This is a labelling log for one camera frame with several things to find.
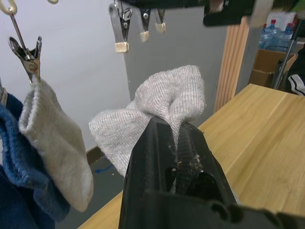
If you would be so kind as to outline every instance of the metal clip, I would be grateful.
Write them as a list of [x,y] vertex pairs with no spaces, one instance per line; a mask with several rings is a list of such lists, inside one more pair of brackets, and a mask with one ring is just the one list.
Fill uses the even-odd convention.
[[149,26],[149,20],[151,17],[151,11],[152,9],[150,8],[139,8],[140,11],[140,27],[141,27],[141,32],[140,32],[140,38],[142,42],[148,41],[149,38],[149,31],[148,31],[148,26]]
[[157,23],[155,23],[156,30],[159,33],[165,33],[166,31],[166,23],[164,22],[165,9],[155,9],[154,14],[157,20]]
[[119,7],[112,3],[109,5],[109,15],[115,37],[116,52],[128,52],[129,45],[127,42],[130,19],[132,16],[132,9],[126,8],[120,12]]
[[36,48],[32,51],[29,49],[24,50],[19,46],[18,42],[10,37],[9,38],[10,49],[13,53],[21,60],[21,63],[27,72],[30,82],[34,83],[36,81],[41,82],[40,78],[40,53],[41,53],[41,45],[42,39],[38,37]]

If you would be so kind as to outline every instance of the white wall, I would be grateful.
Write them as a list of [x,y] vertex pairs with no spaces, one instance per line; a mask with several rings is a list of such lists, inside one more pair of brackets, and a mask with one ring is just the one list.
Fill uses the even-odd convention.
[[[86,149],[95,146],[88,122],[99,111],[125,107],[129,99],[123,56],[114,51],[108,14],[112,0],[18,0],[16,20],[26,46],[42,36],[41,77],[54,89],[63,110],[81,127]],[[8,45],[18,40],[9,16],[0,11],[0,77],[22,102],[28,76]]]

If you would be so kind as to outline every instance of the light gray sock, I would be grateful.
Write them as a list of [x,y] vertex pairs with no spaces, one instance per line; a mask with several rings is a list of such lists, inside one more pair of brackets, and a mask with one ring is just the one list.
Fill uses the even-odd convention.
[[180,124],[204,108],[203,81],[195,66],[157,73],[137,90],[126,109],[101,112],[89,123],[101,151],[119,173],[126,174],[133,147],[152,116],[166,120],[178,141]]
[[34,83],[19,119],[20,132],[42,157],[56,187],[78,211],[85,211],[93,194],[81,129],[61,109],[45,82]]

